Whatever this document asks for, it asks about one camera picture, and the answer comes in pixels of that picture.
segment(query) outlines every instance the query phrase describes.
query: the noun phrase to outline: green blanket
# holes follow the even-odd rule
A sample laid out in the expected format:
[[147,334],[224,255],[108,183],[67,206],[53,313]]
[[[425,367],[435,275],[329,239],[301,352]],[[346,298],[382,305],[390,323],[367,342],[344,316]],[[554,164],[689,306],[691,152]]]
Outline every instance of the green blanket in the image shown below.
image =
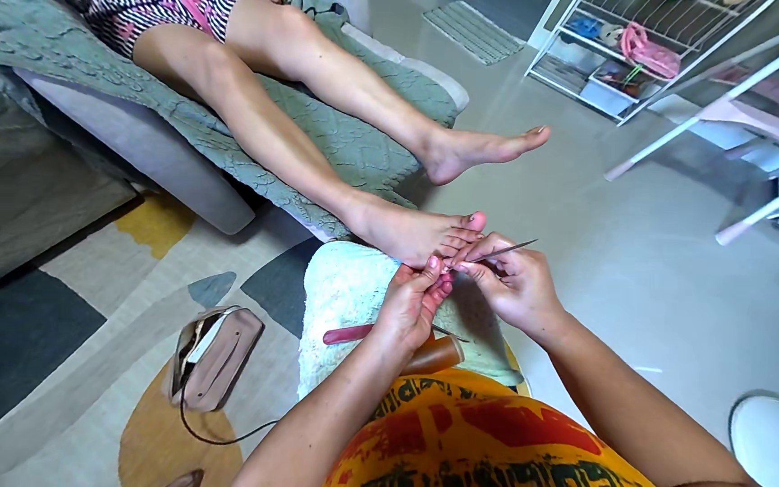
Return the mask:
[[[324,33],[371,66],[402,96],[429,117],[451,127],[457,116],[450,95],[427,76],[386,61],[341,31],[346,14],[329,0],[294,2],[315,19]],[[11,67],[27,69],[148,106],[210,161],[248,184],[274,204],[336,237],[349,230],[329,212],[282,183],[252,161],[231,137],[228,127],[209,110],[169,89],[156,78],[116,55],[85,26],[81,17],[55,0],[0,0],[0,90],[39,121],[74,143],[86,157],[99,158],[73,127],[52,123]],[[342,179],[399,205],[413,205],[394,192],[419,163],[375,127],[343,114],[293,87],[261,76],[270,97],[284,109]]]

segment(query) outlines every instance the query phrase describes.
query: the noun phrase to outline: pink pouch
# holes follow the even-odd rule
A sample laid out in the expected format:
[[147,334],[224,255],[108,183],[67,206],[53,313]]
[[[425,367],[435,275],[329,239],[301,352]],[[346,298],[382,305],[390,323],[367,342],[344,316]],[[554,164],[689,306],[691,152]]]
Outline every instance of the pink pouch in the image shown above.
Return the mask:
[[621,50],[629,61],[641,63],[666,80],[677,76],[681,69],[681,58],[678,54],[649,41],[645,28],[635,22],[624,28]]

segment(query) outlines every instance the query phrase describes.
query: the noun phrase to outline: hand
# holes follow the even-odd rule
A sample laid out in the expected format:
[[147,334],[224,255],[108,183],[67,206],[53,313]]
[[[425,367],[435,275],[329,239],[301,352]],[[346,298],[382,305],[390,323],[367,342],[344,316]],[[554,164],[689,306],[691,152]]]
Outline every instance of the hand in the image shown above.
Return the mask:
[[530,335],[542,319],[565,313],[557,299],[545,255],[535,250],[515,249],[485,260],[498,270],[498,274],[483,263],[468,262],[514,244],[492,232],[459,250],[455,257],[445,260],[444,265],[469,275],[501,319]]
[[372,332],[401,340],[405,351],[414,353],[431,333],[438,306],[453,290],[453,276],[442,275],[441,265],[434,256],[421,272],[402,264],[389,281]]

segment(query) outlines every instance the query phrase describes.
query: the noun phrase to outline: patterned rug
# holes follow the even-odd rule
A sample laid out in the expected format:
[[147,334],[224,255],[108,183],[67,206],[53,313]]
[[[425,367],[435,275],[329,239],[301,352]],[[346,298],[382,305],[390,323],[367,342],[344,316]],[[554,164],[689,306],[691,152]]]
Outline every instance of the patterned rug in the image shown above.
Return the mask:
[[231,237],[150,196],[0,282],[0,485],[164,487],[197,468],[202,486],[229,485],[268,429],[235,446],[190,437],[161,392],[165,364],[198,312],[249,308],[266,330],[224,409],[189,425],[232,438],[280,418],[320,244],[276,207]]

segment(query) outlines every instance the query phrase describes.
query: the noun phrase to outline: cable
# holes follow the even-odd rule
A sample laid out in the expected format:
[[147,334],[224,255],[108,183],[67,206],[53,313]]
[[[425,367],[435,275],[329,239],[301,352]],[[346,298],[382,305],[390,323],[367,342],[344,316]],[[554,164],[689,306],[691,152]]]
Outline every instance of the cable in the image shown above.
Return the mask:
[[251,432],[248,432],[244,434],[241,437],[237,437],[236,439],[230,439],[226,441],[215,441],[214,439],[209,439],[207,437],[202,437],[197,434],[194,430],[191,429],[191,426],[188,425],[188,421],[185,420],[185,385],[188,383],[188,378],[185,378],[182,382],[182,394],[179,397],[179,418],[182,420],[183,426],[185,426],[185,429],[188,430],[189,433],[191,433],[191,436],[199,439],[203,443],[209,443],[210,445],[218,445],[218,446],[227,446],[232,445],[234,443],[239,443],[240,441],[243,441],[245,438],[250,437],[251,435],[255,434],[256,432],[262,430],[263,428],[274,425],[275,423],[278,423],[280,419],[276,419],[275,421],[270,421],[266,423],[263,426],[258,426],[254,428]]

